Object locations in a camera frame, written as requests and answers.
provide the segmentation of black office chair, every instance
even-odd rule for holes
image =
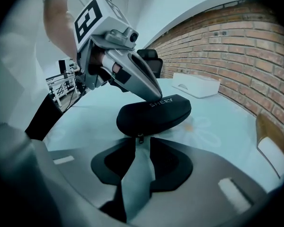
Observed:
[[[163,60],[158,58],[156,50],[138,50],[137,53],[146,61],[155,74],[156,78],[160,78],[161,69],[163,66]]]

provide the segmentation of flower pattern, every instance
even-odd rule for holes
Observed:
[[[154,135],[154,137],[176,141],[199,149],[218,148],[221,139],[210,132],[211,122],[206,117],[189,116],[176,127]]]

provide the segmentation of table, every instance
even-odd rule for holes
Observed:
[[[178,126],[154,137],[216,153],[238,167],[266,192],[282,184],[256,147],[256,119],[229,99],[214,95],[197,99],[158,79],[163,96],[179,94],[190,100],[192,112]],[[125,138],[116,126],[120,108],[141,102],[138,96],[109,84],[88,92],[54,125],[44,139],[49,151],[111,143]]]

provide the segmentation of zipper pull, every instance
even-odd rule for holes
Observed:
[[[144,135],[143,134],[138,134],[139,137],[139,144],[144,143]]]

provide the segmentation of brick wall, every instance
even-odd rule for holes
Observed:
[[[284,132],[284,28],[259,0],[200,13],[149,48],[164,61],[162,78],[182,72],[217,79],[220,94]]]

